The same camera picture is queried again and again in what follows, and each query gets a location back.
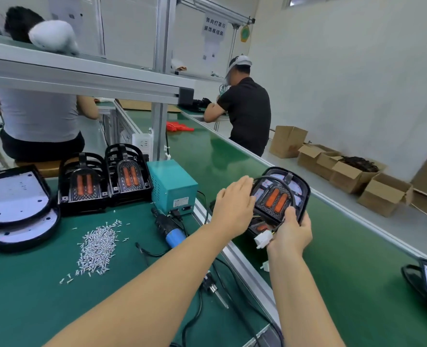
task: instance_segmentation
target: hand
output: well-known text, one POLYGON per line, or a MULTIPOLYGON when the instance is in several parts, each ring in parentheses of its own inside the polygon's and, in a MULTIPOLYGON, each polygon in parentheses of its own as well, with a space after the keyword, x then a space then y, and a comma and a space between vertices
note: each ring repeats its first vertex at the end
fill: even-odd
POLYGON ((252 184, 253 179, 244 176, 217 195, 210 226, 225 233, 229 240, 244 233, 251 222, 255 205, 252 184))
POLYGON ((297 222, 295 208, 286 209, 285 222, 278 229, 273 240, 267 247, 268 255, 297 254, 302 256, 303 250, 312 241, 312 222, 308 213, 302 220, 302 225, 297 222))

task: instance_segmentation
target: teal power supply box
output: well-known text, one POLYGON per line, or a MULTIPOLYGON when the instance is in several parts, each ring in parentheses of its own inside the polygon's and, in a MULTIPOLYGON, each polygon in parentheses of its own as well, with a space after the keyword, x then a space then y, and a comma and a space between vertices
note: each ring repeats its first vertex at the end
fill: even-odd
POLYGON ((164 214, 179 210, 191 213, 196 201, 197 182, 174 160, 148 162, 153 181, 153 202, 164 214))

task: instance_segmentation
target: man in black shirt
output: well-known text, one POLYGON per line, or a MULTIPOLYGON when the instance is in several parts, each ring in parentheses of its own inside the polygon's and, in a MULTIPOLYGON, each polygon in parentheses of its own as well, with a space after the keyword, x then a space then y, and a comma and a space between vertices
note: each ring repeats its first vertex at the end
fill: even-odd
POLYGON ((271 124, 270 99, 267 91, 250 77, 251 65, 247 56, 231 60, 227 75, 231 88, 217 99, 217 104, 207 107, 204 120, 214 122, 228 112, 233 125, 230 139, 262 156, 271 124))

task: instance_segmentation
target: sign with chinese characters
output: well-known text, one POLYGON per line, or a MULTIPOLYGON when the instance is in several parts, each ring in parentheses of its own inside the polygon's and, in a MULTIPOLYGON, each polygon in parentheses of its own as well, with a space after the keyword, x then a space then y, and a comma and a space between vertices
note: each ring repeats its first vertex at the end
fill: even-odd
POLYGON ((206 13, 204 18, 204 25, 202 27, 202 35, 204 35, 206 38, 210 38, 212 40, 215 39, 217 42, 221 42, 225 38, 227 25, 228 23, 226 20, 206 13))
POLYGON ((209 64, 217 61, 217 55, 220 50, 220 43, 225 38, 227 32, 227 21, 212 14, 205 14, 202 26, 202 35, 204 36, 204 54, 202 59, 209 64))

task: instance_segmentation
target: red object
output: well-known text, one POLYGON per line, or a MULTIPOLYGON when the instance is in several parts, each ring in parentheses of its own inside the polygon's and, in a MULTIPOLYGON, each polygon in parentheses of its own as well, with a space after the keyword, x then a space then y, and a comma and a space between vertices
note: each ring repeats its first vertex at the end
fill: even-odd
POLYGON ((178 122, 167 122, 167 131, 194 131, 194 128, 188 128, 178 122))

